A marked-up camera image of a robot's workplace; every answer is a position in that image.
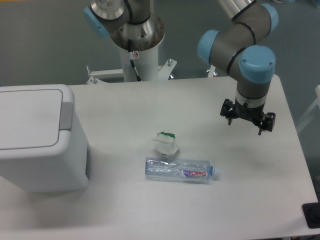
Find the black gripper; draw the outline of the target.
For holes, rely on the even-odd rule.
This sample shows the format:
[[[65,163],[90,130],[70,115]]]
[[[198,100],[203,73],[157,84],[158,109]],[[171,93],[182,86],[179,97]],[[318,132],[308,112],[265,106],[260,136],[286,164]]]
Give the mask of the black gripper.
[[[233,119],[241,118],[252,122],[254,125],[259,125],[258,135],[262,132],[272,132],[276,114],[274,112],[263,113],[265,104],[259,107],[249,107],[245,104],[241,105],[237,100],[235,104],[226,98],[222,104],[220,116],[225,117],[228,120],[228,125],[232,124]]]

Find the second grey blue robot arm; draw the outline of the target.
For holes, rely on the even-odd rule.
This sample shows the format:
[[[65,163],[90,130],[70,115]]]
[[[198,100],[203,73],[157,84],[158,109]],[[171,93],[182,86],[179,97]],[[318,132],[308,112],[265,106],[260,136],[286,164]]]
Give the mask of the second grey blue robot arm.
[[[108,37],[125,24],[140,25],[151,15],[149,0],[91,0],[85,20],[99,37]]]

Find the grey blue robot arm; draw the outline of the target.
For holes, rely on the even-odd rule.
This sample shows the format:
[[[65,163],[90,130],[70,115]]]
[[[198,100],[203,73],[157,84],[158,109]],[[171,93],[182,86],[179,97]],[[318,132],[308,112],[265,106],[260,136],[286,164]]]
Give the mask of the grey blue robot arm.
[[[208,30],[200,38],[198,56],[224,71],[237,82],[235,101],[225,99],[220,115],[231,124],[243,119],[271,132],[276,114],[264,112],[271,80],[275,74],[276,56],[267,46],[258,43],[278,25],[279,15],[270,4],[255,0],[220,0],[219,5],[233,23],[222,33]]]

